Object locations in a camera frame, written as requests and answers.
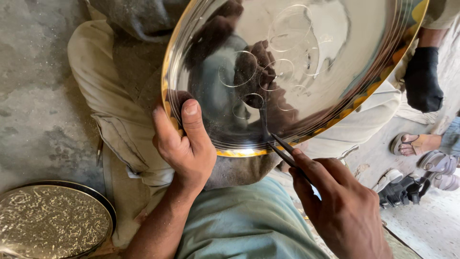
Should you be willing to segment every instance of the wrist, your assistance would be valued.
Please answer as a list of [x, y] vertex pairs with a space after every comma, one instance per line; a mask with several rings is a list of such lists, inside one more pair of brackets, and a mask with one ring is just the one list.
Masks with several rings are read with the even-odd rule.
[[178, 173], [174, 173], [172, 182], [169, 188], [173, 188], [177, 191], [178, 195], [183, 196], [183, 199], [192, 199], [200, 194], [203, 190], [204, 183], [200, 184], [199, 182], [190, 181], [184, 177], [181, 177]]

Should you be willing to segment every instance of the foot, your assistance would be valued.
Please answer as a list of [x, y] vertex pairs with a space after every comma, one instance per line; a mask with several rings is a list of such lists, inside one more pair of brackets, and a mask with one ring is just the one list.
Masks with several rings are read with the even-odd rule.
[[408, 104], [421, 112], [435, 112], [442, 106], [444, 93], [437, 81], [437, 51], [437, 47], [418, 47], [404, 76]]
[[[437, 150], [441, 146], [441, 135], [427, 135], [428, 137], [423, 141], [421, 147], [414, 147], [410, 144], [401, 144], [399, 145], [399, 152], [404, 156], [413, 156], [413, 155], [420, 155], [426, 151]], [[402, 142], [412, 142], [418, 139], [418, 135], [403, 135], [401, 137]]]

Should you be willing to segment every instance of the polished metal plate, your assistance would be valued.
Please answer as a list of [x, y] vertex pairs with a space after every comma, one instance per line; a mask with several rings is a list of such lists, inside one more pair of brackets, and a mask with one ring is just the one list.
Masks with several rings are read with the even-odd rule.
[[426, 10], [419, 0], [193, 0], [165, 57], [162, 97], [181, 130], [199, 101], [224, 156], [295, 145], [356, 109], [388, 76]]

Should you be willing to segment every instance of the hand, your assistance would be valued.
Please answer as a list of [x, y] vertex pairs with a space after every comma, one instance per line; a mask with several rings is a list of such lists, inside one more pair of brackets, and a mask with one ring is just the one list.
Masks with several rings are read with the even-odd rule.
[[182, 186], [198, 193], [203, 189], [216, 163], [216, 148], [203, 126], [201, 107], [194, 99], [182, 105], [182, 126], [187, 136], [180, 137], [161, 104], [152, 112], [155, 136], [153, 145], [176, 171]]
[[289, 169], [305, 213], [329, 249], [341, 259], [393, 258], [383, 236], [377, 193], [337, 159], [311, 160], [297, 148], [293, 157], [321, 195], [319, 200], [297, 169]]

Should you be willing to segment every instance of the sandal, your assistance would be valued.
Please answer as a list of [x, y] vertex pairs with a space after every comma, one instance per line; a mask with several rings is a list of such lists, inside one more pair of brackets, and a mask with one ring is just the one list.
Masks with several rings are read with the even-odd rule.
[[419, 167], [442, 175], [452, 175], [457, 167], [457, 159], [441, 151], [434, 150], [423, 157]]
[[460, 176], [438, 174], [434, 177], [433, 185], [443, 191], [455, 191], [460, 187]]
[[414, 149], [414, 152], [415, 152], [415, 155], [421, 155], [423, 154], [425, 151], [422, 149], [422, 144], [423, 142], [428, 138], [428, 135], [426, 134], [419, 134], [418, 138], [414, 141], [409, 141], [409, 142], [403, 142], [401, 140], [401, 138], [404, 136], [404, 135], [413, 135], [413, 134], [410, 134], [408, 132], [402, 132], [402, 133], [399, 133], [395, 139], [393, 140], [393, 142], [391, 143], [391, 152], [396, 155], [396, 156], [401, 156], [403, 154], [401, 154], [401, 152], [399, 152], [399, 145], [401, 144], [408, 144], [408, 145], [411, 145], [412, 148]]

